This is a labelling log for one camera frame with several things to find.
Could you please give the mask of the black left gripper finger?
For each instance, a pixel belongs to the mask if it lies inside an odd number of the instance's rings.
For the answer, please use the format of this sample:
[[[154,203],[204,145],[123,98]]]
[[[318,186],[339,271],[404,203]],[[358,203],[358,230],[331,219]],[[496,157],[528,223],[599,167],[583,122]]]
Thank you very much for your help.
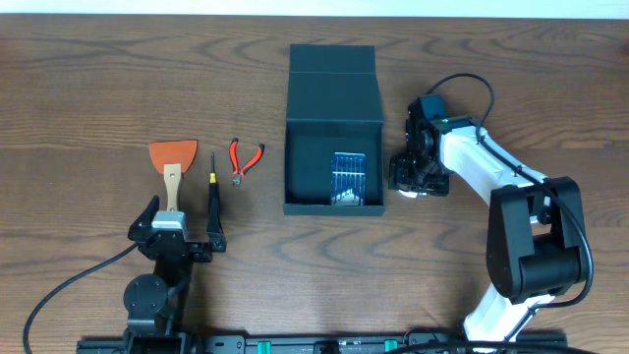
[[[208,221],[205,230],[213,252],[224,253],[227,242],[220,221],[220,200],[213,197],[208,203]]]
[[[158,211],[159,197],[154,196],[139,216],[139,228],[150,228]]]

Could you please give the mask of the small black handled hammer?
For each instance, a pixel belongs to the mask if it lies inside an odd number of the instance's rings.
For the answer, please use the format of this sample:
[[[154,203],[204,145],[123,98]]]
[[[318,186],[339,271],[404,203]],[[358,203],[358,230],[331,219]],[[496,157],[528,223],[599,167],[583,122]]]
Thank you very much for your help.
[[[417,191],[398,190],[397,192],[401,196],[403,196],[405,198],[409,198],[409,199],[416,199],[416,198],[420,198],[420,197],[426,197],[428,195],[425,192],[417,192]]]

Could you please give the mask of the yellow black screwdriver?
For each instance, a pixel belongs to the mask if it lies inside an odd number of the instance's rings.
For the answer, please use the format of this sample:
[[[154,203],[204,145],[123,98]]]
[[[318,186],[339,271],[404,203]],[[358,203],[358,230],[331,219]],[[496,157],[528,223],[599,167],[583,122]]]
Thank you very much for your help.
[[[210,155],[210,173],[209,173],[209,184],[208,184],[208,212],[210,214],[218,214],[219,213],[219,184],[217,181],[217,176],[215,173],[215,164],[214,164],[214,152]]]

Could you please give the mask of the clear precision screwdriver case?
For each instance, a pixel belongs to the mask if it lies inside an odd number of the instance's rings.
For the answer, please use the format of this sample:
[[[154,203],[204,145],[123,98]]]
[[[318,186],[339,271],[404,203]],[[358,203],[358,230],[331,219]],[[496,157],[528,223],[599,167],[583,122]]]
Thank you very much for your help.
[[[366,198],[367,159],[363,153],[335,152],[331,161],[330,203],[362,207]]]

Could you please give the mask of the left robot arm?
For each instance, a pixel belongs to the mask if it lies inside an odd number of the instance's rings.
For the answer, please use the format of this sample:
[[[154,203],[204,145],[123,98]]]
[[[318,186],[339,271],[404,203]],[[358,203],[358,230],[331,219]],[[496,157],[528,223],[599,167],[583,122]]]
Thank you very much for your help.
[[[188,239],[186,215],[159,208],[153,197],[129,228],[128,237],[154,262],[153,272],[134,278],[123,300],[128,311],[125,353],[203,353],[204,340],[182,330],[193,267],[226,251],[220,201],[208,202],[206,242]]]

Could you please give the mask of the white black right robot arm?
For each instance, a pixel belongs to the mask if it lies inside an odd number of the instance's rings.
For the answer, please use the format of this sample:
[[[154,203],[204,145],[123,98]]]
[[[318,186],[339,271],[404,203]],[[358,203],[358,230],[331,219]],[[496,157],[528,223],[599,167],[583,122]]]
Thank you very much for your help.
[[[515,341],[541,309],[581,283],[593,257],[581,193],[569,177],[549,178],[500,147],[470,116],[451,117],[437,94],[408,106],[407,147],[393,156],[389,187],[407,198],[445,197],[460,176],[487,204],[490,286],[463,321],[471,341]]]

